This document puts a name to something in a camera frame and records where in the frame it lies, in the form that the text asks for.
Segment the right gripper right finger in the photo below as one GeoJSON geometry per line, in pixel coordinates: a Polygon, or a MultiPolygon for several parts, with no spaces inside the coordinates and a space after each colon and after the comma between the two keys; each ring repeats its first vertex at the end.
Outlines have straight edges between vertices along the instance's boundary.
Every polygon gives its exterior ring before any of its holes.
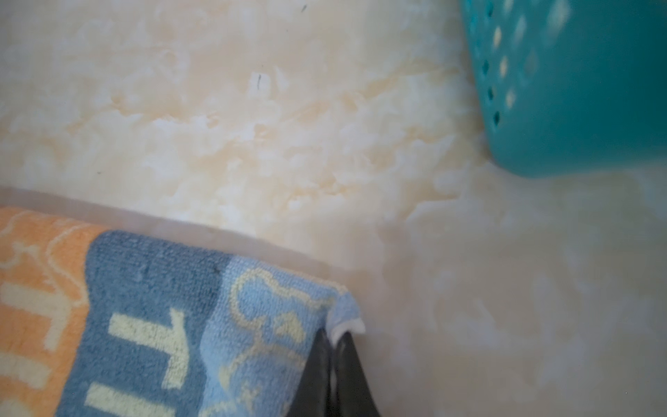
{"type": "Polygon", "coordinates": [[[347,332],[333,349],[332,416],[380,417],[361,365],[354,338],[347,332]]]}

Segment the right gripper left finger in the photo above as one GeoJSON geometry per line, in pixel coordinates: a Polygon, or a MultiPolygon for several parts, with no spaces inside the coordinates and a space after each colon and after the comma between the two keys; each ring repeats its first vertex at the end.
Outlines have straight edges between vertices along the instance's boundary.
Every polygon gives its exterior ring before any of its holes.
{"type": "Polygon", "coordinates": [[[286,417],[329,417],[332,347],[324,328],[314,337],[295,398],[286,417]]]}

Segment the striped rabbit letter towel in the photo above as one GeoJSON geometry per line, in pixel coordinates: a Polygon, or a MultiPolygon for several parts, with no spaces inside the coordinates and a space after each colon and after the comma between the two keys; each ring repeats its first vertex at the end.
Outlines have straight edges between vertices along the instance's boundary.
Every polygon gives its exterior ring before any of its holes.
{"type": "Polygon", "coordinates": [[[239,255],[1,210],[4,416],[284,416],[352,294],[239,255]]]}

